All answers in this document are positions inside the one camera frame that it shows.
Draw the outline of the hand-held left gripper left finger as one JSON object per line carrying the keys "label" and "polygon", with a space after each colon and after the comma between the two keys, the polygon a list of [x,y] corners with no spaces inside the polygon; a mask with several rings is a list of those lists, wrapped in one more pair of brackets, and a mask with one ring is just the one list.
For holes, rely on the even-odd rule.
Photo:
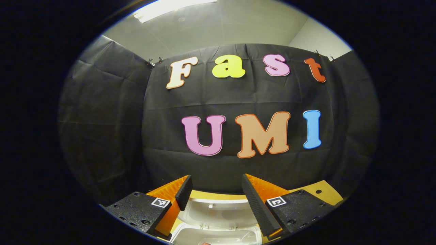
{"label": "hand-held left gripper left finger", "polygon": [[193,184],[190,175],[167,183],[148,193],[135,191],[103,209],[127,225],[163,240],[189,201]]}

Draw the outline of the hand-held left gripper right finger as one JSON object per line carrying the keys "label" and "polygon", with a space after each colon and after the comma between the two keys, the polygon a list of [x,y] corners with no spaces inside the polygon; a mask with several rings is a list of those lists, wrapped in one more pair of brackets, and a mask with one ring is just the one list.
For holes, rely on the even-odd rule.
{"label": "hand-held left gripper right finger", "polygon": [[242,189],[268,240],[297,233],[336,208],[336,191],[325,180],[286,190],[243,174]]}

